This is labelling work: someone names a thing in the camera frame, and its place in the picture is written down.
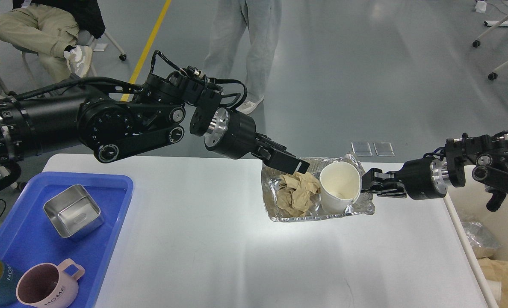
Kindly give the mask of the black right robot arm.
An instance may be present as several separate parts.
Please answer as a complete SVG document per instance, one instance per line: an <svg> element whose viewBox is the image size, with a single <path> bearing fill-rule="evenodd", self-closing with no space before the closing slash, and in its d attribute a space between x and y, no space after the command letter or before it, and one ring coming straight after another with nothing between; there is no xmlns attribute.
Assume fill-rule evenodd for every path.
<svg viewBox="0 0 508 308"><path fill-rule="evenodd" d="M444 146L405 162L400 170L370 169L361 178L361 192L381 197L426 200L443 198L447 189L464 187L464 167L492 195L486 207L496 212L508 195L508 130L494 135L447 139Z"/></svg>

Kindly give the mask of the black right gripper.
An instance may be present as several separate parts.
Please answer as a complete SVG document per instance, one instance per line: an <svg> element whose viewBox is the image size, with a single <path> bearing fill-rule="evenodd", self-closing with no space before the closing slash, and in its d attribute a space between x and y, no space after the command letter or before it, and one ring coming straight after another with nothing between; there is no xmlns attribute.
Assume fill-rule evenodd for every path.
<svg viewBox="0 0 508 308"><path fill-rule="evenodd" d="M447 164L433 157L409 160L403 164L402 180L397 170L386 173L371 168L361 177L362 189L375 187L397 187L373 190L379 197L426 200L443 198L447 195L449 181Z"/></svg>

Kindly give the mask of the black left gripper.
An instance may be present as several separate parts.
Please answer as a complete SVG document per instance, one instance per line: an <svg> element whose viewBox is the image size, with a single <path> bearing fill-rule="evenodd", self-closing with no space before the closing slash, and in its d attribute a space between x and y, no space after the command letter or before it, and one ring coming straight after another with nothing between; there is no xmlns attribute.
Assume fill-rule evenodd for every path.
<svg viewBox="0 0 508 308"><path fill-rule="evenodd" d="M260 148L265 166L287 174L305 174L310 164L287 151L267 135L256 132L254 119L244 113L226 108L217 109L204 134L205 148L236 160Z"/></svg>

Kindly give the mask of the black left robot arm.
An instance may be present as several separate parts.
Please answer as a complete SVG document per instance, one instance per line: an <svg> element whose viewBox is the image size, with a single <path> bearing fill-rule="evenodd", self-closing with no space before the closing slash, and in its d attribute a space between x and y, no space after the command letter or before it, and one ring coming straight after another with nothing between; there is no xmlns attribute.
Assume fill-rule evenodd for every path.
<svg viewBox="0 0 508 308"><path fill-rule="evenodd" d="M174 71L153 72L160 57ZM204 138L205 148L236 160L252 154L265 166L287 174L306 173L310 164L285 146L256 131L252 117L238 111L242 93L223 94L233 79L208 77L180 68L160 51L142 85L108 77L72 77L60 83L0 99L0 191L21 175L19 162L83 144L100 163L112 163L180 142L187 106L195 108L189 131Z"/></svg>

